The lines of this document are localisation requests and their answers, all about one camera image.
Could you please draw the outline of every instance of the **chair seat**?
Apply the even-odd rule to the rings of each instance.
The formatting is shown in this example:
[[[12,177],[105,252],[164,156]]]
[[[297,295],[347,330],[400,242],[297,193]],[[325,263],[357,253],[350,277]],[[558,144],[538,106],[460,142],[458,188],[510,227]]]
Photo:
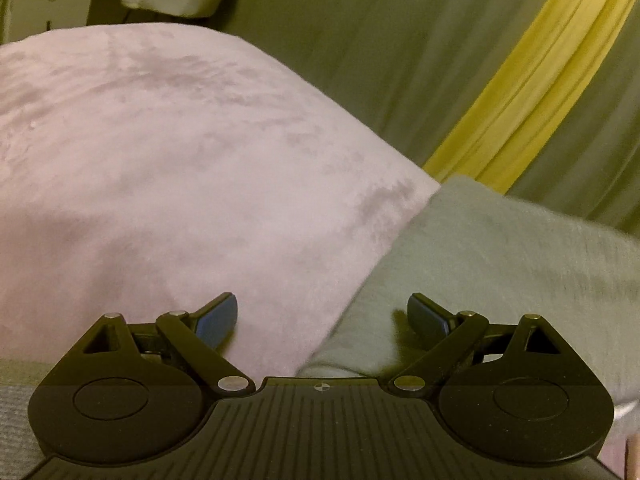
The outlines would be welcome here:
[[[140,0],[120,0],[120,3],[127,9],[140,9]]]

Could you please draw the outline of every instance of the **yellow curtain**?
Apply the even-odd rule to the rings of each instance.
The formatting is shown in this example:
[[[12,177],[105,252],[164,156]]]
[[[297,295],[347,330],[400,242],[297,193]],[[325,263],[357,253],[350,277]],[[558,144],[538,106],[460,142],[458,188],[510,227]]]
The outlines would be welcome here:
[[[634,2],[547,0],[423,169],[506,193],[578,100]]]

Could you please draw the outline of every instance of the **curtain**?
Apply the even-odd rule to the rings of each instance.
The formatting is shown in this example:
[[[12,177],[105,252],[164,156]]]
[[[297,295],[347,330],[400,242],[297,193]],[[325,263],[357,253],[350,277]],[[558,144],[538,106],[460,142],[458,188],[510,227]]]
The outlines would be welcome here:
[[[546,0],[236,0],[253,43],[422,166]]]
[[[640,237],[640,1],[589,86],[508,195]]]
[[[547,0],[424,169],[505,193],[587,87],[635,1]]]

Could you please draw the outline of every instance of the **cabinet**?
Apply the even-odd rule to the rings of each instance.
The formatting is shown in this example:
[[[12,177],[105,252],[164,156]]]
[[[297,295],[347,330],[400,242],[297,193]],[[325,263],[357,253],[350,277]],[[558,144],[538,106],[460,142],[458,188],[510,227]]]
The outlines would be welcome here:
[[[10,0],[8,41],[55,28],[83,27],[90,6],[91,0]]]

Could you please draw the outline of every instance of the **bed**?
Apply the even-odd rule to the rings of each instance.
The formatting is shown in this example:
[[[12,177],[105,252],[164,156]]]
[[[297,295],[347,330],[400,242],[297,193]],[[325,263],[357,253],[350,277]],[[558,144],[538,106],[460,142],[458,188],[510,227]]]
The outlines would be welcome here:
[[[0,46],[0,80],[0,478],[41,458],[26,403],[99,316],[149,322],[225,291],[223,354],[257,384],[397,369],[421,352],[393,321],[419,291],[491,322],[539,311],[617,405],[640,397],[636,240],[440,186],[239,38],[54,30]],[[608,444],[639,430],[633,408]]]

